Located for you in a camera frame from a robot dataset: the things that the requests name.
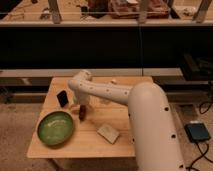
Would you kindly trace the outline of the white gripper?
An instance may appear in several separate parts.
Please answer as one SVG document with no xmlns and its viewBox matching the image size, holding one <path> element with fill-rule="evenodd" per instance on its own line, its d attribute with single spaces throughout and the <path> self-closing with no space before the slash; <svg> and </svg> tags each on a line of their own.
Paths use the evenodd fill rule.
<svg viewBox="0 0 213 171">
<path fill-rule="evenodd" d="M 87 106 L 90 103 L 90 96 L 88 94 L 86 94 L 86 93 L 75 91 L 74 92 L 74 96 L 73 96 L 73 102 L 76 105 Z M 71 110 L 74 107 L 76 107 L 75 104 L 71 104 L 69 106 L 69 109 Z"/>
</svg>

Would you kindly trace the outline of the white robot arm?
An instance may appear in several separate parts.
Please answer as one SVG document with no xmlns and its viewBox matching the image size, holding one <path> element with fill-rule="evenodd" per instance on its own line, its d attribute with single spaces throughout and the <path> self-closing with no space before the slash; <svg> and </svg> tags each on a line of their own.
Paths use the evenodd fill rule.
<svg viewBox="0 0 213 171">
<path fill-rule="evenodd" d="M 88 70 L 81 70 L 68 87 L 78 104 L 93 95 L 128 107 L 138 171 L 186 171 L 168 98 L 159 85 L 96 83 Z"/>
</svg>

